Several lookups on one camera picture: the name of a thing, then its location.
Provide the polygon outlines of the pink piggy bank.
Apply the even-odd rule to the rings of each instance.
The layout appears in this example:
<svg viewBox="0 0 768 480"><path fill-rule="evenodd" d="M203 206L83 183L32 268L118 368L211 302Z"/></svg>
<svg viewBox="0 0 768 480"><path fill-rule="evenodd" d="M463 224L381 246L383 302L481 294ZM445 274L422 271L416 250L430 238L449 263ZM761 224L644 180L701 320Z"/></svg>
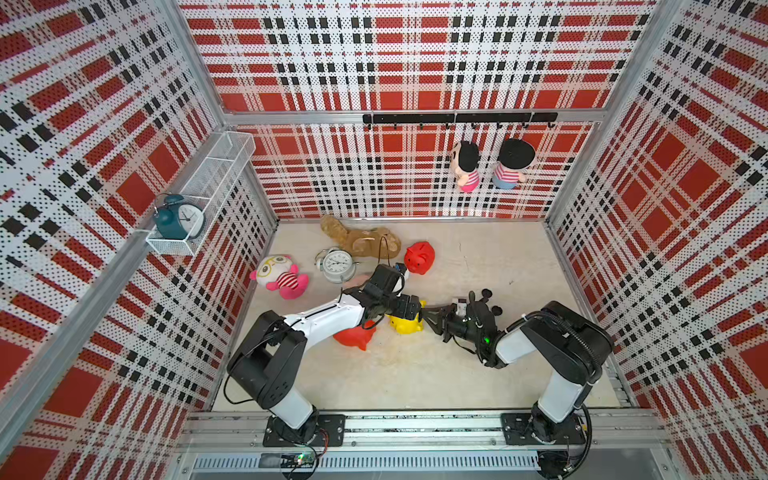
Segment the pink piggy bank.
<svg viewBox="0 0 768 480"><path fill-rule="evenodd" d="M370 278L370 274L356 275L344 284L344 289L354 291L365 291L366 289L370 290L370 287L368 287Z"/></svg>

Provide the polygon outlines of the yellow piggy bank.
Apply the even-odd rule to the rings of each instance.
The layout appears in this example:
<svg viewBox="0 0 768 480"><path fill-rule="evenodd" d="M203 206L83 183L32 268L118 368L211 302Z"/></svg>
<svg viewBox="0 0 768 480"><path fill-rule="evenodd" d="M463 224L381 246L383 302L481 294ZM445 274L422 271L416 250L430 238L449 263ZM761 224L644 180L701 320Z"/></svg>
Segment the yellow piggy bank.
<svg viewBox="0 0 768 480"><path fill-rule="evenodd" d="M390 326L400 335L409 335L424 329L420 311L425 305L417 296L400 298L390 304Z"/></svg>

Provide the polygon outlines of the red piggy bank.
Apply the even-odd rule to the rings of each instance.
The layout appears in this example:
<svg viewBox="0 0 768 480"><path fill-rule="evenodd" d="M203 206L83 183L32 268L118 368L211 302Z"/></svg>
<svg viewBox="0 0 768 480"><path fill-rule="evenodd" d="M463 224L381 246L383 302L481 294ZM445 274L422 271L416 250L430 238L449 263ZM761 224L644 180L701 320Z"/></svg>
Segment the red piggy bank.
<svg viewBox="0 0 768 480"><path fill-rule="evenodd" d="M333 338L343 346L356 347L362 351L367 350L367 346L376 332L374 321L367 321L361 326L346 329L333 335Z"/></svg>
<svg viewBox="0 0 768 480"><path fill-rule="evenodd" d="M409 272L425 275L433 266L435 250L427 241L416 242L406 249L404 263Z"/></svg>

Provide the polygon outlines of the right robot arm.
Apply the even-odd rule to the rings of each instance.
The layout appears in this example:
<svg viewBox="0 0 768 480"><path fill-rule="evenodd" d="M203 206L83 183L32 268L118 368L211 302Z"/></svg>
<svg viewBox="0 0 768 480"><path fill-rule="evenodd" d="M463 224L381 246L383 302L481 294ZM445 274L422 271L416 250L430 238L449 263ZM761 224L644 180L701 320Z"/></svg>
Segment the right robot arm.
<svg viewBox="0 0 768 480"><path fill-rule="evenodd" d="M604 329L557 301L522 316L505 328L497 324L503 314L489 304L491 291L480 299L471 292L463 307L456 303L425 307L419 316L432 331L458 344L492 369L503 369L533 353L540 354L552 372L548 384L533 404L519 435L543 445L567 440L588 440L580 427L577 410L584 408L593 387L603 375L603 365L614 343Z"/></svg>

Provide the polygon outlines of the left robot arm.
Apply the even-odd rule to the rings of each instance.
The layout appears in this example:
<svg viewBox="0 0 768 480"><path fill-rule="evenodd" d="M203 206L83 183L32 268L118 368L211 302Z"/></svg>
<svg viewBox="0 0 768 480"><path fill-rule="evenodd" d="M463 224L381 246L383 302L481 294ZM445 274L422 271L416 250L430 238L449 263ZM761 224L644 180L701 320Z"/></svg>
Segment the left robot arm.
<svg viewBox="0 0 768 480"><path fill-rule="evenodd" d="M232 354L227 378L247 401L273 414L273 432L292 444L310 444L320 430L319 412L295 387L304 354L342 331L375 327L387 315L414 320L420 299L404 288L404 274L380 264L361 285L318 307L286 316L263 312Z"/></svg>

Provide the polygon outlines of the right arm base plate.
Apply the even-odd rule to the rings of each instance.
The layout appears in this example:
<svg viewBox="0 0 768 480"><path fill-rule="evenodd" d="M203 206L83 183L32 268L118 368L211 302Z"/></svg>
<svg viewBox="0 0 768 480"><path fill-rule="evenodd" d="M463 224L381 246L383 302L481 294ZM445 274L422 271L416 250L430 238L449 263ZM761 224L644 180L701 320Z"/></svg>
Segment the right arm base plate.
<svg viewBox="0 0 768 480"><path fill-rule="evenodd" d="M562 422L555 423L544 414L504 413L501 429L505 443L510 446L558 446L584 445L586 432L575 413Z"/></svg>

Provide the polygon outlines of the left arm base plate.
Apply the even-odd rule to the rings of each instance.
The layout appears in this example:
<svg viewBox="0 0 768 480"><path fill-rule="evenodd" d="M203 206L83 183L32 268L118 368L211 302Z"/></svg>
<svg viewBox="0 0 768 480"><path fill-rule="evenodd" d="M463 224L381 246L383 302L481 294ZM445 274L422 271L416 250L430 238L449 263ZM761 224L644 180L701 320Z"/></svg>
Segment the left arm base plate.
<svg viewBox="0 0 768 480"><path fill-rule="evenodd" d="M267 423L262 445L268 448L309 445L340 447L344 441L346 416L319 414L314 411L299 428L290 428L282 419L272 416Z"/></svg>

